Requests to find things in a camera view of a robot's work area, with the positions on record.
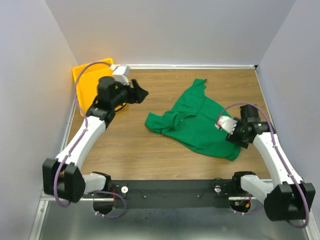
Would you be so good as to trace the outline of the green t shirt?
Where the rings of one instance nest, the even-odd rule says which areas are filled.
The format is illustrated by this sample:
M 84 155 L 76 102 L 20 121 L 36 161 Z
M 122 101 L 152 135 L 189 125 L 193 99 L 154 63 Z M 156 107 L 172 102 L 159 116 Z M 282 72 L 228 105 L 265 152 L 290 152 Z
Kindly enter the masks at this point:
M 215 127 L 224 109 L 205 94 L 206 79 L 196 78 L 163 115 L 149 113 L 144 125 L 153 133 L 170 137 L 195 153 L 234 161 L 241 148 L 226 140 Z

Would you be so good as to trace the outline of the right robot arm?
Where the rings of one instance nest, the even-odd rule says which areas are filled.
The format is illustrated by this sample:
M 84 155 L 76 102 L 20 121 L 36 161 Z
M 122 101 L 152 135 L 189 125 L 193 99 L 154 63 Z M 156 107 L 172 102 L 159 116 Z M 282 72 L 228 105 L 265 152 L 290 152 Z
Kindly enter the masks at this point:
M 304 220 L 309 222 L 311 206 L 316 194 L 312 183 L 304 182 L 286 157 L 278 135 L 269 119 L 261 121 L 263 111 L 251 103 L 240 103 L 240 118 L 221 113 L 215 126 L 224 130 L 226 141 L 242 148 L 253 144 L 262 156 L 271 183 L 259 179 L 250 171 L 236 172 L 230 191 L 241 196 L 251 194 L 262 203 L 271 221 Z

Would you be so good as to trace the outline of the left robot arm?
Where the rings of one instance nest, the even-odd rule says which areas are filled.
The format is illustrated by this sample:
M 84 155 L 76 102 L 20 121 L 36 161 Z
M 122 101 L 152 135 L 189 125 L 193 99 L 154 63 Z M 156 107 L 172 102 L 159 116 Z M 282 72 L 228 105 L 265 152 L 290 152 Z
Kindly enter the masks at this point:
M 116 115 L 116 107 L 122 104 L 140 104 L 148 95 L 135 79 L 125 85 L 114 77 L 101 77 L 97 95 L 84 115 L 84 121 L 69 144 L 55 157 L 42 164 L 43 191 L 77 203 L 83 195 L 95 192 L 104 198 L 111 191 L 111 177 L 100 172 L 83 175 L 83 163 L 97 141 Z

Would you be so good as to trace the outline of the yellow plastic tray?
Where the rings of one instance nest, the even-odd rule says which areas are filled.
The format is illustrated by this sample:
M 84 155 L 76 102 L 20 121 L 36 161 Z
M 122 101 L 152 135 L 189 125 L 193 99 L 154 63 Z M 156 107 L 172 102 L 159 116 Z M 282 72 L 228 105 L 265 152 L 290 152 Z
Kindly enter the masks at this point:
M 114 64 L 113 59 L 106 58 L 78 65 L 72 69 L 72 75 L 76 85 L 77 102 L 81 108 L 81 116 L 85 115 L 97 95 L 99 79 L 102 77 L 113 77 L 113 71 L 110 69 L 112 64 Z

